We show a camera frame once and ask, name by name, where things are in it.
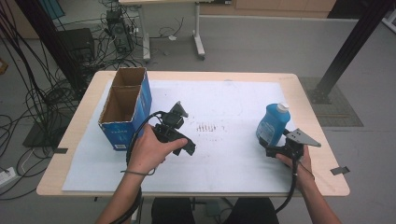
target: forearm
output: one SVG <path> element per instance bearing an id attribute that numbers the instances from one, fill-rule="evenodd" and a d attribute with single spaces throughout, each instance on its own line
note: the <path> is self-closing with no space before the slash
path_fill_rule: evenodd
<path id="1" fill-rule="evenodd" d="M 143 179 L 142 175 L 125 174 L 96 223 L 108 224 L 122 216 L 134 203 Z"/>
<path id="2" fill-rule="evenodd" d="M 312 223 L 341 223 L 321 195 L 315 181 L 307 183 L 301 190 Z"/>

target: human hand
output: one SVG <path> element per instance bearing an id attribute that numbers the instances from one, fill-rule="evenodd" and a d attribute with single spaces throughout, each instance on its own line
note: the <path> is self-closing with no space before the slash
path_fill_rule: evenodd
<path id="1" fill-rule="evenodd" d="M 289 167 L 292 167 L 292 161 L 289 157 L 282 154 L 276 154 L 276 158 L 287 164 Z M 315 178 L 312 174 L 311 157 L 309 156 L 307 145 L 304 145 L 304 156 L 297 162 L 297 188 L 302 190 L 307 185 L 315 184 Z"/>
<path id="2" fill-rule="evenodd" d="M 143 135 L 134 144 L 128 170 L 148 174 L 149 171 L 160 165 L 169 153 L 187 144 L 186 138 L 162 143 L 158 141 L 152 128 L 149 124 L 144 126 Z"/>

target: black pole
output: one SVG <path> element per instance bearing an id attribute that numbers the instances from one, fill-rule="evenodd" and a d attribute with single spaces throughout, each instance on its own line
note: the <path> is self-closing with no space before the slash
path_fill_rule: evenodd
<path id="1" fill-rule="evenodd" d="M 77 62 L 68 54 L 50 16 L 41 6 L 39 0 L 15 0 L 15 2 L 64 73 L 77 98 L 81 99 L 85 90 L 87 90 L 88 84 L 84 80 Z"/>
<path id="2" fill-rule="evenodd" d="M 358 23 L 353 28 L 343 47 L 338 51 L 332 64 L 314 90 L 308 91 L 313 104 L 329 104 L 328 97 L 338 79 L 358 54 L 361 47 L 389 11 L 394 0 L 372 0 Z"/>

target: blue bottle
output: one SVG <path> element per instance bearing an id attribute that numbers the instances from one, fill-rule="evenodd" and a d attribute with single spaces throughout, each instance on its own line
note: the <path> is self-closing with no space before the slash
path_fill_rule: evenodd
<path id="1" fill-rule="evenodd" d="M 286 128 L 286 124 L 290 120 L 289 106 L 286 103 L 271 104 L 266 107 L 266 113 L 259 127 L 257 127 L 256 135 L 268 143 L 268 146 L 276 146 Z"/>

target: blue cardboard box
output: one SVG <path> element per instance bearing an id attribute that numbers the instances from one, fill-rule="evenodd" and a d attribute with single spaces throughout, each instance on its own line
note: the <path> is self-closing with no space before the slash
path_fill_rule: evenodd
<path id="1" fill-rule="evenodd" d="M 120 68 L 111 84 L 99 126 L 115 150 L 129 148 L 151 109 L 151 91 L 144 67 Z"/>

